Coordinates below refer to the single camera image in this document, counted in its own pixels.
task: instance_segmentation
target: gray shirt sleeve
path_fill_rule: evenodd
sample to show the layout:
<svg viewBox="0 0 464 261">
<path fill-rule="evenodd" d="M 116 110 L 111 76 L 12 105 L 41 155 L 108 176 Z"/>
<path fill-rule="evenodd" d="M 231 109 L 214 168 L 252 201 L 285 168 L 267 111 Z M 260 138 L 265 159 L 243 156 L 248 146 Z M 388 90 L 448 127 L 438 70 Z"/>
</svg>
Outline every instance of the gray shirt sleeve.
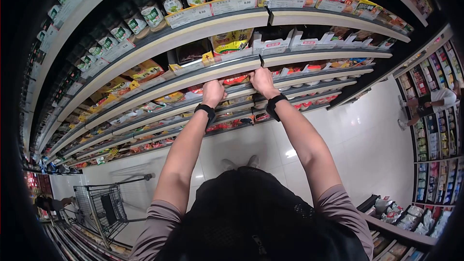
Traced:
<svg viewBox="0 0 464 261">
<path fill-rule="evenodd" d="M 129 260 L 154 260 L 172 230 L 181 223 L 181 213 L 168 202 L 154 200 L 147 210 L 141 235 L 132 247 Z"/>
<path fill-rule="evenodd" d="M 317 201 L 316 210 L 327 219 L 350 228 L 361 241 L 369 260 L 372 260 L 374 243 L 368 223 L 355 208 L 342 184 L 326 190 Z"/>
</svg>

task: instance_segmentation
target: man in white shirt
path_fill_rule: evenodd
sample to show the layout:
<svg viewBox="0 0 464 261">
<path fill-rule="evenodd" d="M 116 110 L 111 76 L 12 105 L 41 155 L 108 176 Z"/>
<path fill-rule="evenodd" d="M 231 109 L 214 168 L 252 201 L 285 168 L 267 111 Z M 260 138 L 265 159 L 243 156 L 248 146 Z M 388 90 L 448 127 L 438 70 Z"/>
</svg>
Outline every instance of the man in white shirt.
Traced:
<svg viewBox="0 0 464 261">
<path fill-rule="evenodd" d="M 454 80 L 453 90 L 448 88 L 435 90 L 432 91 L 430 95 L 412 99 L 408 102 L 404 102 L 401 96 L 398 96 L 398 101 L 402 109 L 404 107 L 417 106 L 414 117 L 407 123 L 398 119 L 398 125 L 402 130 L 406 130 L 409 126 L 416 124 L 420 118 L 448 109 L 459 99 L 461 99 L 461 88 L 457 80 Z"/>
</svg>

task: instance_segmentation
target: person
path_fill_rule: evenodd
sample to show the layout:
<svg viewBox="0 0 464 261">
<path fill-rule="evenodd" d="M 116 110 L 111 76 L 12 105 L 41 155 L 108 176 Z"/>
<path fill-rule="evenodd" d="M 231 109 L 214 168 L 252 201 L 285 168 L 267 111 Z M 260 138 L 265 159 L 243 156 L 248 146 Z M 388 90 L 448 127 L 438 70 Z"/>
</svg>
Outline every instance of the person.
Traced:
<svg viewBox="0 0 464 261">
<path fill-rule="evenodd" d="M 250 82 L 268 100 L 280 95 L 267 68 L 251 72 Z M 203 86 L 202 104 L 214 108 L 225 96 L 222 81 L 212 80 Z M 368 225 L 326 143 L 286 99 L 275 103 L 274 112 L 304 168 L 315 208 L 259 170 L 253 156 L 247 166 L 204 182 L 186 213 L 208 123 L 208 113 L 196 109 L 169 150 L 130 260 L 372 260 Z"/>
<path fill-rule="evenodd" d="M 456 100 L 461 99 L 461 88 L 457 80 L 453 82 L 453 89 L 440 89 L 432 91 L 430 94 L 424 95 L 417 99 L 411 99 L 404 102 L 401 96 L 398 96 L 399 105 L 402 109 L 405 107 L 417 107 L 416 113 L 411 120 L 403 122 L 398 119 L 398 125 L 402 130 L 406 130 L 411 125 L 414 125 L 420 118 L 438 113 L 455 105 Z"/>
</svg>

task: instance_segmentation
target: forearm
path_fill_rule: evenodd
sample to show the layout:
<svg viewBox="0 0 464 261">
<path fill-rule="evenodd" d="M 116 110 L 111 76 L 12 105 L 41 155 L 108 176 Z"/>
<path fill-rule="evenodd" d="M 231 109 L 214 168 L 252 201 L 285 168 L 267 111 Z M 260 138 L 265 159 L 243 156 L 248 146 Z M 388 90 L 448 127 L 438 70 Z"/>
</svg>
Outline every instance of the forearm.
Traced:
<svg viewBox="0 0 464 261">
<path fill-rule="evenodd" d="M 443 106 L 444 105 L 444 100 L 438 100 L 435 102 L 430 102 L 430 105 L 432 106 Z"/>
<path fill-rule="evenodd" d="M 316 204 L 327 189 L 341 184 L 330 150 L 314 126 L 290 102 L 277 102 L 275 112 L 303 165 Z"/>
<path fill-rule="evenodd" d="M 171 203 L 182 215 L 187 209 L 190 179 L 200 153 L 207 122 L 206 111 L 199 110 L 194 113 L 171 146 L 154 191 L 154 200 Z"/>
</svg>

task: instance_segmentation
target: tiled floor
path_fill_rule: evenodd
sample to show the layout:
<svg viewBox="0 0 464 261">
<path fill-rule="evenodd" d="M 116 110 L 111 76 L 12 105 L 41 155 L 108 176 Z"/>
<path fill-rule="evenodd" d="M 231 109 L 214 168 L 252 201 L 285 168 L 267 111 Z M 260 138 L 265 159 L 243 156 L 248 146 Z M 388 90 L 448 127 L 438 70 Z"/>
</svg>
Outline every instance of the tiled floor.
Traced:
<svg viewBox="0 0 464 261">
<path fill-rule="evenodd" d="M 413 147 L 409 130 L 402 131 L 396 82 L 389 79 L 353 104 L 305 113 L 326 141 L 348 194 L 355 205 L 371 194 L 391 196 L 407 207 L 413 193 Z M 55 198 L 74 194 L 73 185 L 113 183 L 136 173 L 155 173 L 149 182 L 122 186 L 128 218 L 143 218 L 166 159 L 168 148 L 145 155 L 84 169 L 82 176 L 52 176 Z M 192 176 L 188 209 L 196 189 L 207 179 L 224 171 L 222 159 L 246 164 L 257 154 L 261 169 L 273 174 L 283 185 L 313 204 L 305 173 L 281 123 L 270 121 L 207 137 Z M 116 238 L 133 244 L 143 223 L 130 223 Z"/>
</svg>

